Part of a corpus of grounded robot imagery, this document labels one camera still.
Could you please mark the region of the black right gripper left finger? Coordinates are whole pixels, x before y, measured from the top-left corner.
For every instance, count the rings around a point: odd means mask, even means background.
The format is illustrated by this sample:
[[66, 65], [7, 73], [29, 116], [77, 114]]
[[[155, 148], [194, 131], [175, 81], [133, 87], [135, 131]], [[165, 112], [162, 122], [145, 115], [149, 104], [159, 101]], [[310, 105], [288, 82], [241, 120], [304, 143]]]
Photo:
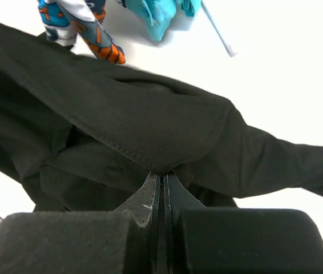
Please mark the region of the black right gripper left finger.
[[157, 273], [160, 178], [113, 211], [16, 213], [0, 224], [0, 273]]

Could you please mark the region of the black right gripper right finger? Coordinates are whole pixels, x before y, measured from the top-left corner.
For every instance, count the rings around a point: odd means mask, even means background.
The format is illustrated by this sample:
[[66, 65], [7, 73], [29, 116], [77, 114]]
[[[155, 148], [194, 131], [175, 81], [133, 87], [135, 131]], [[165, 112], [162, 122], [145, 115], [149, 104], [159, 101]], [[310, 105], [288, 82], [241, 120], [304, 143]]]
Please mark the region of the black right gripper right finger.
[[206, 207], [174, 173], [163, 196], [173, 273], [323, 273], [323, 240], [305, 212]]

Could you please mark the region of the black shirt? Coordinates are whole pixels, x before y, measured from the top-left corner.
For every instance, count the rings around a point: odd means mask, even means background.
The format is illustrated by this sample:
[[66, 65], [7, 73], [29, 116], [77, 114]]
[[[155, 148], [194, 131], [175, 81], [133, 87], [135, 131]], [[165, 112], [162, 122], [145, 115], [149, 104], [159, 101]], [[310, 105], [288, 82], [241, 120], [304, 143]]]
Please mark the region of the black shirt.
[[323, 147], [247, 125], [222, 96], [2, 24], [0, 171], [41, 211], [113, 210], [170, 171], [208, 207], [284, 188], [323, 196]]

